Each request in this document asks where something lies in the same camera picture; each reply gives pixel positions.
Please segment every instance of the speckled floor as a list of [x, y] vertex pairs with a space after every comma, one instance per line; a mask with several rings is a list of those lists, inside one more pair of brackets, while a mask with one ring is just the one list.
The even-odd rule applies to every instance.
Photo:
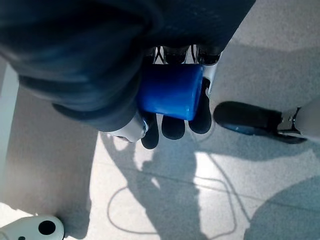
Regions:
[[[320, 2], [258, 0], [219, 63], [226, 100], [286, 110], [320, 95]], [[55, 214], [68, 240], [320, 239], [320, 145], [286, 145], [215, 125], [114, 140], [19, 91], [0, 226]]]

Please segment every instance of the blue cylinder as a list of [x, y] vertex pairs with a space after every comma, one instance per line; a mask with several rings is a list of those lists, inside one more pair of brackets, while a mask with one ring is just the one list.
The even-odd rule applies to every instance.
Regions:
[[200, 64], [152, 64], [142, 68], [138, 106], [150, 113], [193, 120], [201, 94]]

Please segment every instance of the black fabric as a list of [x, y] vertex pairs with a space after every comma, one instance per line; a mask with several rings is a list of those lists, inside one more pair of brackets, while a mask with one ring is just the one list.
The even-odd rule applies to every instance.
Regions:
[[202, 44], [221, 52], [253, 3], [0, 0], [0, 54], [33, 94], [111, 132], [136, 110], [145, 50]]

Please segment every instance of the white robot part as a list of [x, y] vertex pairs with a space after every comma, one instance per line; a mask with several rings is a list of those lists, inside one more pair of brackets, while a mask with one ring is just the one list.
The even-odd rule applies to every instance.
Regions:
[[121, 138], [129, 143], [135, 143], [146, 135], [148, 128], [148, 124], [143, 119], [139, 111], [137, 111], [127, 125], [119, 130], [109, 132], [109, 134]]
[[212, 87], [214, 85], [214, 80], [216, 76], [216, 71], [217, 71], [217, 63], [215, 65], [203, 65], [203, 77], [205, 79], [208, 79], [210, 81], [210, 86], [209, 89], [206, 93], [208, 97], [210, 97], [210, 93], [212, 90]]
[[50, 215], [24, 217], [0, 228], [0, 240], [62, 240], [62, 222]]

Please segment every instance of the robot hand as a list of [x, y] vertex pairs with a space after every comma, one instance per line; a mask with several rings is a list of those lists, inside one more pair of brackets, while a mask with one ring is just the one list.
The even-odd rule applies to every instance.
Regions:
[[[190, 65], [189, 64], [186, 65], [185, 68], [182, 68], [182, 67], [179, 68], [177, 65], [186, 63], [188, 48], [189, 48], [188, 46], [183, 48], [163, 47], [164, 58], [162, 58], [160, 53], [160, 48], [158, 47], [158, 53], [153, 54], [153, 56], [155, 56], [154, 58], [149, 57], [148, 64], [153, 64], [156, 61], [157, 57], [160, 56], [164, 64], [171, 64], [174, 68], [181, 69], [181, 71], [183, 71], [185, 69], [188, 69], [188, 67], [190, 68]], [[191, 52], [192, 52], [193, 63], [195, 64], [201, 63], [202, 69], [203, 69], [201, 74], [202, 76], [200, 79], [200, 81], [202, 81], [201, 89], [199, 91], [199, 96], [197, 96], [198, 99], [196, 99], [196, 101], [198, 102], [198, 105], [194, 115], [191, 118], [190, 116], [183, 118], [181, 116], [172, 117], [168, 114], [164, 114], [162, 118], [162, 123], [161, 123], [161, 131], [166, 138], [171, 140], [178, 140], [183, 137], [185, 133], [185, 120], [188, 120], [188, 125], [190, 129], [197, 134], [207, 133], [212, 124], [209, 98], [210, 98], [210, 92], [211, 92], [211, 88], [213, 85], [213, 80], [216, 72], [216, 67], [217, 67], [216, 63], [218, 62], [220, 55], [210, 56], [208, 53], [204, 55], [203, 52], [202, 54], [199, 54], [203, 50], [201, 46], [197, 46], [196, 56], [193, 51], [193, 46], [191, 50], [192, 50]], [[175, 81], [178, 84], [182, 84], [182, 85], [186, 84], [188, 81], [191, 81], [191, 79], [188, 79], [188, 78], [191, 78], [191, 76], [189, 76], [188, 73], [182, 76], [183, 80], [181, 82], [178, 79], [175, 79], [175, 77], [172, 78], [171, 76], [168, 76], [168, 79], [166, 79], [166, 81], [169, 81], [169, 84], [167, 83], [166, 85], [165, 83], [166, 81], [162, 81], [161, 85], [162, 86], [166, 85], [166, 88], [170, 88], [172, 85], [175, 84], [175, 83], [170, 83], [170, 81]], [[147, 75], [146, 78], [155, 78], [155, 77], [152, 75], [151, 76]], [[144, 86], [144, 84], [149, 82], [152, 82], [152, 79], [143, 79], [141, 83], [142, 85], [141, 88], [142, 89], [147, 88]], [[182, 86], [180, 88], [179, 86], [177, 86], [177, 89], [173, 89], [173, 90], [171, 89], [169, 92], [176, 93], [176, 95], [179, 96], [179, 99], [181, 99], [182, 96], [184, 95], [183, 91], [185, 91], [185, 89]], [[162, 94], [159, 94], [159, 96], [164, 98], [170, 98], [170, 95], [166, 94], [166, 89], [164, 90], [164, 92], [162, 92]], [[144, 101], [149, 101], [149, 99], [145, 97], [142, 97], [142, 99]], [[139, 129], [141, 129], [140, 132], [142, 133], [142, 136], [143, 136], [141, 141], [145, 148], [153, 149], [157, 146], [159, 141], [159, 130], [158, 130], [157, 117], [155, 113], [163, 114], [163, 113], [170, 112], [169, 110], [166, 109], [167, 107], [174, 108], [176, 110], [177, 109], [176, 102], [178, 102], [179, 99], [173, 99], [172, 101], [170, 101], [171, 99], [167, 100], [166, 103], [168, 106], [166, 105], [160, 106], [161, 112], [155, 112], [155, 111], [142, 112], [143, 117], [141, 117], [141, 114], [135, 116], [136, 117], [135, 123], [140, 121], [140, 124], [143, 126], [143, 127], [140, 127]], [[146, 110], [144, 108], [146, 104], [140, 104], [140, 105], [142, 110]]]
[[62, 240], [64, 226], [49, 215], [24, 217], [0, 228], [0, 240]]

